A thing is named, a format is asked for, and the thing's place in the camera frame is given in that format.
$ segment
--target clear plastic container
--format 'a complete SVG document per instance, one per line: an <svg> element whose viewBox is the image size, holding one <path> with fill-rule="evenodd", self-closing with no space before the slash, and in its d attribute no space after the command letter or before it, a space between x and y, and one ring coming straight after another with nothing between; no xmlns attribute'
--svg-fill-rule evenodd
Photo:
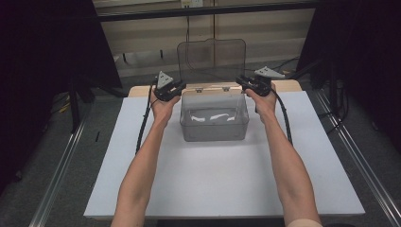
<svg viewBox="0 0 401 227"><path fill-rule="evenodd" d="M180 123L187 142L243 140L248 122L240 90L183 93Z"/></svg>

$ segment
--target white mount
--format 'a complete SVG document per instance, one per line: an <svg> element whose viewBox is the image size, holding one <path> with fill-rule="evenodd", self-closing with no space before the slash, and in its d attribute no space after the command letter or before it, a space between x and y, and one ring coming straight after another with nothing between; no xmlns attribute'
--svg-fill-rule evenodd
<svg viewBox="0 0 401 227"><path fill-rule="evenodd" d="M164 72L160 71L159 77L157 78L157 88L163 88L164 86L168 85L168 83L172 82L173 78L169 77Z"/></svg>
<svg viewBox="0 0 401 227"><path fill-rule="evenodd" d="M276 71L269 69L267 66L265 66L261 69L255 70L254 73L256 75L259 75L259 76L262 76L265 78L272 78L272 79L284 79L285 78L285 76L283 74L279 74Z"/></svg>

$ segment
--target clear lid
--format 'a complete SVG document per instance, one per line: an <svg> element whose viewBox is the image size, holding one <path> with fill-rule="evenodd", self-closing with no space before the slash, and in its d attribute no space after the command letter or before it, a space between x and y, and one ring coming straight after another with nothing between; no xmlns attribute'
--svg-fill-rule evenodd
<svg viewBox="0 0 401 227"><path fill-rule="evenodd" d="M187 84L235 84L245 74L246 45L240 39L184 42L177 52L180 77Z"/></svg>

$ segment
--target wooden surface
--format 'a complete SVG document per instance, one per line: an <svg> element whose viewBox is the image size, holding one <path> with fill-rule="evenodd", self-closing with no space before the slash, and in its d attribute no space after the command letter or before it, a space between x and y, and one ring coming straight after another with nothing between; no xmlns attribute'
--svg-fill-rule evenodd
<svg viewBox="0 0 401 227"><path fill-rule="evenodd" d="M301 92L302 88L301 85L297 80L294 79L287 79L287 80L274 80L273 83L276 85L277 92ZM188 84L186 90L195 89L195 88L204 88L208 90L220 90L221 87L231 87L230 89L241 89L235 82L224 82L219 84L213 83L198 83L198 84ZM128 97L135 97L135 96L147 96L148 95L148 86L136 86L130 89L130 93Z"/></svg>

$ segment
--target gray floor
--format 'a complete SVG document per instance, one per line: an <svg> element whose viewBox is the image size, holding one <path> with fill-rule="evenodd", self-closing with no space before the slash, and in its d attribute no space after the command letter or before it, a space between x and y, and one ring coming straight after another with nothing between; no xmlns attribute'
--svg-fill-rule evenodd
<svg viewBox="0 0 401 227"><path fill-rule="evenodd" d="M280 63L270 62L268 66ZM259 68L262 64L247 65ZM288 71L295 68L296 62L283 67ZM128 92L133 85L147 84L151 77L124 77L122 91ZM318 114L323 109L311 91L308 77L300 79L304 90L310 96ZM90 109L90 116L80 137L78 146L67 169L61 189L50 210L45 226L109 226L109 221L96 221L85 218L82 214L101 166L108 143L113 133L115 120L122 103L121 98L95 90L94 104L81 104L81 110ZM332 128L328 118L322 119L323 126ZM48 130L36 148L29 162L23 169L23 179L11 183L0 199L0 226L28 226L44 196L47 185L62 157L65 146L71 136L71 113L54 113L49 121ZM401 154L397 152L389 138L372 127L372 119L363 108L350 97L350 111L344 122L363 155L385 185L389 194L401 206ZM323 217L323 223L349 223L356 226L391 226L379 202L366 184L360 171L349 155L346 147L333 131L329 138L348 173L350 181L357 191L366 214L356 217ZM147 226L282 226L281 219L220 219L220 220L148 220Z"/></svg>

